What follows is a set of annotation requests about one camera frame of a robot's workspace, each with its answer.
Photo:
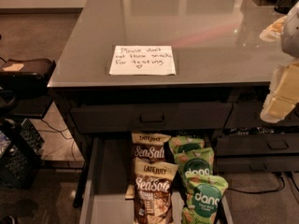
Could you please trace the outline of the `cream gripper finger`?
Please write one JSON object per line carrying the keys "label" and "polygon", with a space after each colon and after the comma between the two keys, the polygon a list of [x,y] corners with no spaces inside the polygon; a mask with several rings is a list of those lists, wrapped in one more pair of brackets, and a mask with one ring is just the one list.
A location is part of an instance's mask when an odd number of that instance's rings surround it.
{"label": "cream gripper finger", "polygon": [[291,104],[299,102],[299,63],[279,65],[272,76],[270,92]]}
{"label": "cream gripper finger", "polygon": [[284,120],[294,110],[294,108],[294,104],[268,95],[263,103],[260,118],[262,121],[268,123],[278,123]]}

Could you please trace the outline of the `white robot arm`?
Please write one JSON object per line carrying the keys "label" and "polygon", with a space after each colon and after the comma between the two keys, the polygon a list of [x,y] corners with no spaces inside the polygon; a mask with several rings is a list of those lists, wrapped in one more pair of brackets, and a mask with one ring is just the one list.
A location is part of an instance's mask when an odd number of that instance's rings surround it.
{"label": "white robot arm", "polygon": [[273,72],[261,120],[278,123],[284,120],[299,103],[299,2],[288,14],[264,29],[260,38],[263,41],[280,41],[284,53],[293,57],[287,66],[279,65]]}

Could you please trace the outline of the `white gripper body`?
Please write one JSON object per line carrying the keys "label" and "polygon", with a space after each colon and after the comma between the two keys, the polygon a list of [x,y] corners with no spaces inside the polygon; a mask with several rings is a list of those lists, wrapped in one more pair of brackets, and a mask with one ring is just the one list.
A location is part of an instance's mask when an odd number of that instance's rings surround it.
{"label": "white gripper body", "polygon": [[285,20],[286,16],[283,16],[271,23],[260,33],[259,38],[262,41],[266,42],[274,42],[280,40]]}

